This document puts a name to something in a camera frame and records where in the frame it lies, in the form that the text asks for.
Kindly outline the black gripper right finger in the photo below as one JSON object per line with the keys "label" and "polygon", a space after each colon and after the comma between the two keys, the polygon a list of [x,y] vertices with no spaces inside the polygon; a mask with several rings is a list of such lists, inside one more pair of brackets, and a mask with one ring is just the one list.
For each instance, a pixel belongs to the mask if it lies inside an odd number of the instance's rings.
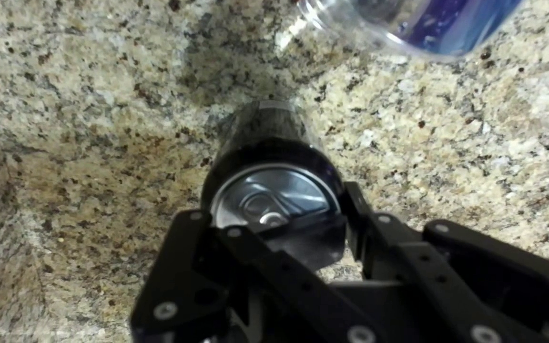
{"label": "black gripper right finger", "polygon": [[441,252],[388,212],[374,212],[357,183],[348,183],[344,213],[350,246],[363,265],[361,282],[342,282],[346,295],[449,299],[455,274]]}

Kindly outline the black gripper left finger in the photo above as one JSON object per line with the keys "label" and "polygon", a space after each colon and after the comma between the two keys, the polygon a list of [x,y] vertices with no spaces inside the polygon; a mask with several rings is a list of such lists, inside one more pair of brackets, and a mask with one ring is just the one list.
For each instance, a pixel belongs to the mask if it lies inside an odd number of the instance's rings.
{"label": "black gripper left finger", "polygon": [[130,314],[134,343],[232,343],[235,263],[212,215],[180,212]]}

